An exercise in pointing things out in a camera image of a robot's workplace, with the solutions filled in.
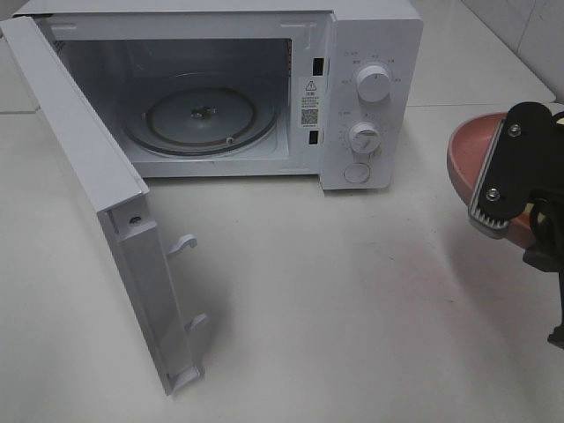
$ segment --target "open microwave door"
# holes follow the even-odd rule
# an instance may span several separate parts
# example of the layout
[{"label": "open microwave door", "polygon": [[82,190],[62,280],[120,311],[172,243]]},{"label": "open microwave door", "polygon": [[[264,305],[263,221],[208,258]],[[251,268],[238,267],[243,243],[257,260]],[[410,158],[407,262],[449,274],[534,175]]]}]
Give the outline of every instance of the open microwave door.
[{"label": "open microwave door", "polygon": [[98,217],[139,326],[167,394],[202,374],[206,315],[185,324],[168,259],[196,239],[185,235],[168,252],[146,202],[149,189],[29,17],[0,22],[9,50],[52,131],[73,184]]}]

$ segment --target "control panel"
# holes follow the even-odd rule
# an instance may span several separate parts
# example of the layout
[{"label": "control panel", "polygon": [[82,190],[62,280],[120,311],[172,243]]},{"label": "control panel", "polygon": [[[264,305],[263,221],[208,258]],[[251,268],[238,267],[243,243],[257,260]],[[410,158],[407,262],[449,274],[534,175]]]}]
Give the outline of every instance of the control panel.
[{"label": "control panel", "polygon": [[419,49],[419,19],[338,21],[330,58],[323,189],[383,188]]}]

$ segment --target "timer knob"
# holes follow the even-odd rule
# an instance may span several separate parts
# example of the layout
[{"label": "timer knob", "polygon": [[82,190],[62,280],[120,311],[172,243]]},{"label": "timer knob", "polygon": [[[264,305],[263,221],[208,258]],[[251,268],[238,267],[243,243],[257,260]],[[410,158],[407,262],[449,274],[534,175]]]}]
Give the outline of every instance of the timer knob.
[{"label": "timer knob", "polygon": [[390,72],[380,64],[368,64],[356,75],[359,96],[369,103],[382,100],[390,92]]},{"label": "timer knob", "polygon": [[373,123],[361,122],[349,130],[349,142],[354,152],[358,154],[371,154],[379,146],[380,131]]}]

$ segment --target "white microwave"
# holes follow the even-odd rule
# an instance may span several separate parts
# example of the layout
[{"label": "white microwave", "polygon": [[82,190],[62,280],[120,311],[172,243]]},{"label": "white microwave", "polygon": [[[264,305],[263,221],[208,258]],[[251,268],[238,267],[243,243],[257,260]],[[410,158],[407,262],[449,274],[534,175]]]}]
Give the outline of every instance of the white microwave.
[{"label": "white microwave", "polygon": [[0,23],[97,214],[167,394],[203,372],[145,177],[389,184],[422,22],[408,0],[31,0]]}]

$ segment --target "warning label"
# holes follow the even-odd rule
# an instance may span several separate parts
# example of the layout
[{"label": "warning label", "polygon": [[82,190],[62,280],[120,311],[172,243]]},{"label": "warning label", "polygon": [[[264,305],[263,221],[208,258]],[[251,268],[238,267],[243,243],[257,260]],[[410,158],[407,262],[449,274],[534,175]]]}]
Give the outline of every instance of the warning label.
[{"label": "warning label", "polygon": [[325,77],[300,78],[297,120],[301,128],[319,129],[323,116]]}]

